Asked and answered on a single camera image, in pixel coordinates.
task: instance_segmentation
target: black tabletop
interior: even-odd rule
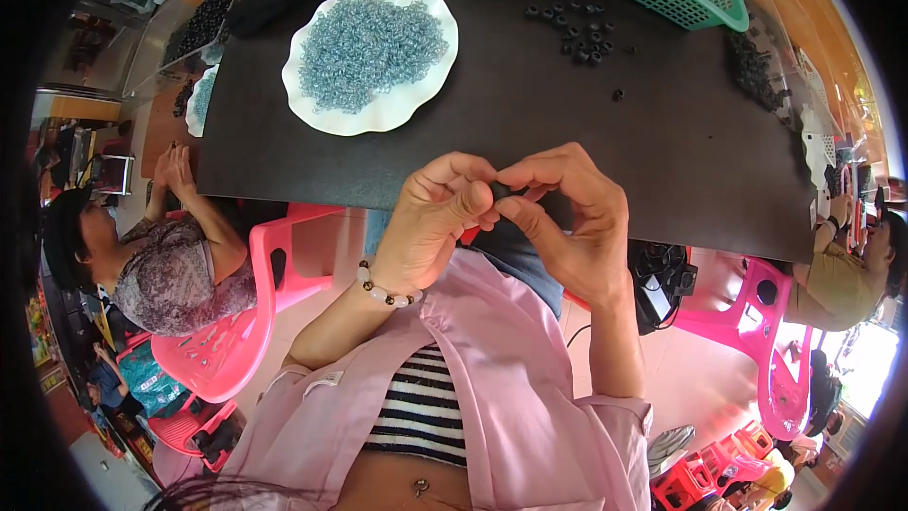
[[[404,178],[446,152],[505,167],[578,141],[627,191],[632,238],[810,261],[816,191],[800,140],[733,83],[724,28],[688,32],[630,0],[578,0],[615,25],[612,54],[578,67],[559,54],[560,32],[523,17],[553,0],[445,0],[460,51],[438,95],[394,131],[337,137],[290,111],[280,79],[290,37],[322,1],[227,42],[200,193],[390,209]],[[569,225],[561,204],[551,213]]]

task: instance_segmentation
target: pink shirt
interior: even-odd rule
[[[306,491],[273,508],[327,511],[394,372],[432,342],[460,405],[474,506],[649,511],[651,406],[638,398],[574,399],[551,309],[466,249],[455,251],[421,305],[398,310],[341,360],[317,371],[282,369],[223,473]]]

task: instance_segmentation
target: black and white striped top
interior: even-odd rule
[[[362,449],[467,466],[460,406],[437,345],[414,353],[394,374]]]

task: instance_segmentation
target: white ceramic plate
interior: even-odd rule
[[[398,6],[406,6],[415,0],[388,0]],[[337,0],[325,0],[312,16],[309,24],[296,30],[289,43],[289,58],[280,76],[287,89],[289,108],[297,117],[305,121],[312,129],[343,137],[352,137],[369,131],[384,132],[397,129],[410,120],[413,112],[441,90],[448,78],[451,66],[457,58],[458,29],[457,21],[451,16],[444,0],[422,0],[428,7],[428,13],[441,21],[441,34],[448,41],[448,51],[435,65],[428,69],[425,79],[417,83],[402,83],[390,92],[376,95],[369,105],[359,113],[349,115],[339,108],[312,112],[315,108],[314,97],[302,96],[300,88],[300,68],[302,65],[302,45],[309,37],[312,22],[319,12],[326,12]]]
[[[189,134],[197,139],[201,138],[201,133],[204,132],[205,129],[205,123],[201,122],[195,115],[195,94],[199,91],[200,83],[206,79],[214,81],[215,78],[218,77],[218,68],[220,67],[220,63],[214,64],[213,68],[208,68],[205,70],[205,73],[201,74],[201,79],[192,86],[192,96],[189,97],[189,101],[186,103],[186,126],[189,127]]]

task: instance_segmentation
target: jeans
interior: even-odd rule
[[[379,248],[381,236],[388,227],[391,216],[390,211],[369,210],[363,247],[366,255],[374,255]],[[555,317],[561,319],[561,294],[564,287],[546,272],[539,253],[519,227],[509,221],[499,221],[492,231],[477,233],[473,242],[464,248],[479,251],[499,272],[526,284],[549,306]]]

